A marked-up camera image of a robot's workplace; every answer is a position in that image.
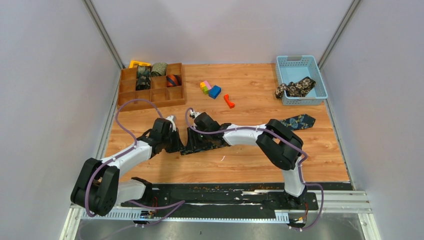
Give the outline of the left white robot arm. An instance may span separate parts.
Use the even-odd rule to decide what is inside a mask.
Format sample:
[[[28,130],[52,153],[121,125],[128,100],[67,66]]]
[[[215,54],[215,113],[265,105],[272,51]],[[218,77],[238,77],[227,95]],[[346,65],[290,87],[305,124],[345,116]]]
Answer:
[[[127,182],[119,182],[119,179],[162,151],[175,153],[182,149],[176,119],[175,115],[157,118],[151,129],[124,150],[102,159],[87,159],[71,192],[70,201],[86,208],[91,216],[105,216],[115,205],[129,200],[135,200],[142,207],[149,206],[153,193],[149,190],[148,181],[139,177]]]

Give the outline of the brown floral necktie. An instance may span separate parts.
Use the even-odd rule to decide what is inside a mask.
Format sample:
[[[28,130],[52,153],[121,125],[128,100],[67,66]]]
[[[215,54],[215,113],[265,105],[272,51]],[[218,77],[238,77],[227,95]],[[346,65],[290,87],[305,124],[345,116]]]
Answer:
[[[281,99],[286,94],[287,97],[306,97],[308,93],[315,87],[316,81],[306,76],[298,82],[290,82],[288,84],[280,84],[274,95],[277,99]]]

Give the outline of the green toy block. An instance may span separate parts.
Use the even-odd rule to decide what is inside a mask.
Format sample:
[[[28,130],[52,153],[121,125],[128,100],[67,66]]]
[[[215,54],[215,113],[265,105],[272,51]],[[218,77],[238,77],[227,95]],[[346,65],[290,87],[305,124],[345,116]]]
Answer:
[[[205,95],[209,94],[209,89],[206,86],[202,88],[202,91]]]

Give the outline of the blue patterned necktie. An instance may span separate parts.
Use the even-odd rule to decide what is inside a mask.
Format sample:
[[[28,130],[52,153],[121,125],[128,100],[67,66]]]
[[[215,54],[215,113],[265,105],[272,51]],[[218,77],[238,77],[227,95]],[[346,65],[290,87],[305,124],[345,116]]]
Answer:
[[[304,130],[304,129],[308,129],[308,128],[312,128],[315,124],[316,119],[311,117],[308,114],[301,114],[301,115],[297,115],[297,116],[293,116],[293,117],[289,117],[286,119],[282,119],[280,120],[280,122],[287,127],[288,129],[290,129],[291,131],[297,131],[297,130]],[[212,149],[210,150],[214,150],[214,149],[219,149],[219,148],[224,148],[224,147],[229,147],[229,146],[216,146],[213,143],[212,144]],[[184,155],[189,155],[189,154],[194,154],[197,152],[185,152],[185,147],[183,150],[180,151],[180,154],[182,156]]]

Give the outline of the wooden compartment tray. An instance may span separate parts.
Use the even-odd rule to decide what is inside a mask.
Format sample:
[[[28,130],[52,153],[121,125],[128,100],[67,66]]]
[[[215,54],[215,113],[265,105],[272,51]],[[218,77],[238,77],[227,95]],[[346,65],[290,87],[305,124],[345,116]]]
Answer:
[[[187,103],[186,81],[182,63],[170,63],[162,76],[150,78],[150,88],[141,89],[137,79],[136,67],[124,68],[120,71],[117,107],[133,99],[146,99],[158,108],[184,105]],[[168,85],[167,76],[179,79],[180,85]]]

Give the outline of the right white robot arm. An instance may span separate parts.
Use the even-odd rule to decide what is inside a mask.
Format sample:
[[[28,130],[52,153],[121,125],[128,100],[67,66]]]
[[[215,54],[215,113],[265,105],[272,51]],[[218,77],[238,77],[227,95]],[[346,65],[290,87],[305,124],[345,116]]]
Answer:
[[[305,203],[307,189],[299,168],[304,154],[303,141],[281,121],[271,119],[266,124],[255,126],[219,124],[206,112],[196,112],[192,108],[187,109],[185,117],[192,118],[193,124],[187,128],[184,154],[238,145],[259,147],[270,162],[282,171],[286,204],[298,209]]]

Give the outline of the rolled camouflage tie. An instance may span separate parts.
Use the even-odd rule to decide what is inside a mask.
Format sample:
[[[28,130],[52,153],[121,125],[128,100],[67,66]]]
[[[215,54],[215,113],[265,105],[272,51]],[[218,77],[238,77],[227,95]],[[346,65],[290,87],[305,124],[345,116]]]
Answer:
[[[142,90],[150,90],[151,89],[151,77],[140,77],[136,81],[135,90],[136,91],[142,91]]]

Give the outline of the rolled orange striped tie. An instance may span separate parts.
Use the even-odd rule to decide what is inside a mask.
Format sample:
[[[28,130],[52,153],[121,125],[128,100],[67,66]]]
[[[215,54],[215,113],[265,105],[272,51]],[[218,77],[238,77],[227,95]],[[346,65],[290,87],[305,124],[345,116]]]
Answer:
[[[182,78],[177,74],[168,74],[166,77],[166,87],[178,87],[182,85]]]

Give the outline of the yellow plastic object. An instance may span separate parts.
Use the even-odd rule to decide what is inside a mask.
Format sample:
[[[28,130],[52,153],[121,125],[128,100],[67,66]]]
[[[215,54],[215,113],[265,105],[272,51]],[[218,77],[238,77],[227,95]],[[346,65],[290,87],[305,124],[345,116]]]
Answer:
[[[136,68],[138,66],[142,66],[142,67],[150,67],[151,64],[148,62],[143,62],[143,61],[138,61],[138,60],[131,60],[128,68]]]

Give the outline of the light blue plastic basket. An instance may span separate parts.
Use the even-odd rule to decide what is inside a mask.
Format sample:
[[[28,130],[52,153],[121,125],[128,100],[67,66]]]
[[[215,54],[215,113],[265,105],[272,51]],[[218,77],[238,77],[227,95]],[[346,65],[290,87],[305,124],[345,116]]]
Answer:
[[[278,86],[274,91],[285,106],[320,105],[328,98],[321,72],[312,55],[276,57]]]

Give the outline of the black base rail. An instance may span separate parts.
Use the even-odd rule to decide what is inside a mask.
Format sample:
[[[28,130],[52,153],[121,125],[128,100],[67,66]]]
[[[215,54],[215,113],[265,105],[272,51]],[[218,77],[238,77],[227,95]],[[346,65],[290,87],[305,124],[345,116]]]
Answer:
[[[316,194],[306,193],[296,201],[277,183],[155,183],[149,199],[138,200],[147,206],[164,207],[185,203],[171,214],[174,218],[198,219],[273,219],[276,210],[295,210],[300,214],[316,211]]]

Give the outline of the blue toy block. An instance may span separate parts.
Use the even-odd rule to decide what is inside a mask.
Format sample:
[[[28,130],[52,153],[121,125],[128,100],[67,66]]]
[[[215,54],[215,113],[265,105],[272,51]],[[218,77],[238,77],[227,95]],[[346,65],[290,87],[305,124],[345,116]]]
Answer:
[[[214,85],[209,91],[208,91],[208,96],[212,99],[216,99],[220,93],[221,93],[222,89],[221,87]]]

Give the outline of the rolled olive tie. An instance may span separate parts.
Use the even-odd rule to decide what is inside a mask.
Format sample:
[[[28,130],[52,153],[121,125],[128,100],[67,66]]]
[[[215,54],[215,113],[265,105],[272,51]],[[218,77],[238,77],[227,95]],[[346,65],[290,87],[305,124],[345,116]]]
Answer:
[[[166,62],[156,62],[151,66],[151,77],[165,76],[167,73],[168,64]]]

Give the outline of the pink toy block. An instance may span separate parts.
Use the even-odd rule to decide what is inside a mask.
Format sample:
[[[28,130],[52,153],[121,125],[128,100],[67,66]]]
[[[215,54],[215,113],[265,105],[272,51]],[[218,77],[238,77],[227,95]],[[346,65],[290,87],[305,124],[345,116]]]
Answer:
[[[211,90],[212,89],[211,85],[206,80],[203,81],[203,83],[207,87],[208,90]]]

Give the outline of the rolled dark green tie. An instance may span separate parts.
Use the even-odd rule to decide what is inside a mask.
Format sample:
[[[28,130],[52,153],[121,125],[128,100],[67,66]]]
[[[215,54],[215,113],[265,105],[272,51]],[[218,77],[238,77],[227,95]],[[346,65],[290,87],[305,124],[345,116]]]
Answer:
[[[150,77],[151,75],[151,66],[147,66],[147,65],[138,65],[137,66],[137,72],[136,72],[136,77],[140,78],[140,77]]]

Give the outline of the red toy block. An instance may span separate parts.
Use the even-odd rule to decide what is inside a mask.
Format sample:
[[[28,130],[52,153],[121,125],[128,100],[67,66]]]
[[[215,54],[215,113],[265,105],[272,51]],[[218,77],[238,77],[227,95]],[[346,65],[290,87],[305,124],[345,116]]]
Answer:
[[[227,106],[232,109],[235,107],[235,104],[230,100],[230,96],[228,94],[225,94],[223,96],[225,103],[227,104]]]

